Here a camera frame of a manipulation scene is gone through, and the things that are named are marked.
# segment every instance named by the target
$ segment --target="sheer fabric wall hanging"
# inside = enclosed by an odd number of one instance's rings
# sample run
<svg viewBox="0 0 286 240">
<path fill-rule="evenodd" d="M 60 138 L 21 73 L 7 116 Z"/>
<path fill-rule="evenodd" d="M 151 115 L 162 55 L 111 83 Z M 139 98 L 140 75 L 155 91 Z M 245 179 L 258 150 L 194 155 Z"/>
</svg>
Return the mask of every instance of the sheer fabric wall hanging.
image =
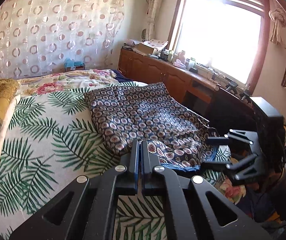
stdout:
<svg viewBox="0 0 286 240">
<path fill-rule="evenodd" d="M 62 72 L 66 58 L 107 68 L 123 18 L 124 0 L 5 0 L 0 78 Z"/>
</svg>

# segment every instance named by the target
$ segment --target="bed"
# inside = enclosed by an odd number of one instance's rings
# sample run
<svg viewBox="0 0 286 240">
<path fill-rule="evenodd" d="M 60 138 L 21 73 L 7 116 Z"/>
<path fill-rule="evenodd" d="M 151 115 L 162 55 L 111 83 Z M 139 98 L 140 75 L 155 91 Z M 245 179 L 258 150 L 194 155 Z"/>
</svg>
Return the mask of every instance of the bed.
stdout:
<svg viewBox="0 0 286 240">
<path fill-rule="evenodd" d="M 0 235 L 11 233 L 79 175 L 99 176 L 120 156 L 94 127 L 84 93 L 114 86 L 146 86 L 111 70 L 72 71 L 20 81 L 21 100 L 11 119 L 0 159 Z M 230 158 L 221 146 L 216 161 Z M 220 185 L 224 176 L 203 176 Z M 113 239 L 165 239 L 158 197 L 119 196 Z"/>
</svg>

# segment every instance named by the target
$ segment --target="white wall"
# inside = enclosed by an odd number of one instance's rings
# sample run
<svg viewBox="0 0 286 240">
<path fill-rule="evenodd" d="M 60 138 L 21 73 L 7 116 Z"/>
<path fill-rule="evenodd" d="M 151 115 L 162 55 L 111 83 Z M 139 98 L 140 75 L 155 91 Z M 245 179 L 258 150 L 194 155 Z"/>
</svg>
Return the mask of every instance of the white wall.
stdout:
<svg viewBox="0 0 286 240">
<path fill-rule="evenodd" d="M 121 47 L 126 39 L 140 40 L 147 7 L 146 0 L 124 0 L 124 20 L 115 36 L 112 53 L 112 63 L 115 69 L 118 65 Z"/>
<path fill-rule="evenodd" d="M 156 19 L 155 33 L 158 40 L 167 41 L 177 0 L 163 0 Z M 271 9 L 275 9 L 274 2 L 270 1 Z M 270 34 L 274 23 L 271 21 Z M 283 28 L 283 40 L 286 45 L 286 28 Z M 286 67 L 286 49 L 268 43 L 267 53 L 262 72 L 253 96 L 265 98 L 286 118 L 286 89 L 281 86 Z"/>
</svg>

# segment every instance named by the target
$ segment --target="bed sheet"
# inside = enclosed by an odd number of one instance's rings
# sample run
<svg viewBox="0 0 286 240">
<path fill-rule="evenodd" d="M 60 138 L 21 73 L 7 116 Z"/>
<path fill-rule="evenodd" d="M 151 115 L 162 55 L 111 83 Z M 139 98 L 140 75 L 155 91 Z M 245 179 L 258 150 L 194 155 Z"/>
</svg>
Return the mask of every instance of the bed sheet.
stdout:
<svg viewBox="0 0 286 240">
<path fill-rule="evenodd" d="M 91 122 L 83 93 L 106 86 L 143 86 L 117 82 L 80 86 L 23 97 L 16 107 L 0 162 L 0 234 L 13 230 L 79 175 L 94 177 L 117 165 L 119 156 L 106 150 Z M 228 147 L 215 157 L 226 161 Z M 207 171 L 213 185 L 221 173 Z M 165 239 L 162 203 L 158 197 L 120 196 L 113 239 Z"/>
</svg>

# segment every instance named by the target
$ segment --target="curtain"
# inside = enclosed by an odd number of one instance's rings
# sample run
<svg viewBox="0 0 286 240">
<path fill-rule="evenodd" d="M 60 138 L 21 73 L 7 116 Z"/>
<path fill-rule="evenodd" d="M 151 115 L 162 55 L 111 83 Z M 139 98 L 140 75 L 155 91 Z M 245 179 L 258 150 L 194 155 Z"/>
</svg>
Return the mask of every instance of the curtain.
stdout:
<svg viewBox="0 0 286 240">
<path fill-rule="evenodd" d="M 124 0 L 5 0 L 0 78 L 63 72 L 67 58 L 108 68 L 123 18 Z"/>
<path fill-rule="evenodd" d="M 284 11 L 281 8 L 277 8 L 274 11 L 269 11 L 270 18 L 274 21 L 274 28 L 270 41 L 277 44 L 283 45 L 281 37 L 281 29 L 286 27 L 286 16 Z"/>
<path fill-rule="evenodd" d="M 146 39 L 149 41 L 155 38 L 154 25 L 155 20 L 160 10 L 162 0 L 150 0 L 148 4 L 148 13 L 147 13 L 147 30 L 146 30 Z"/>
</svg>

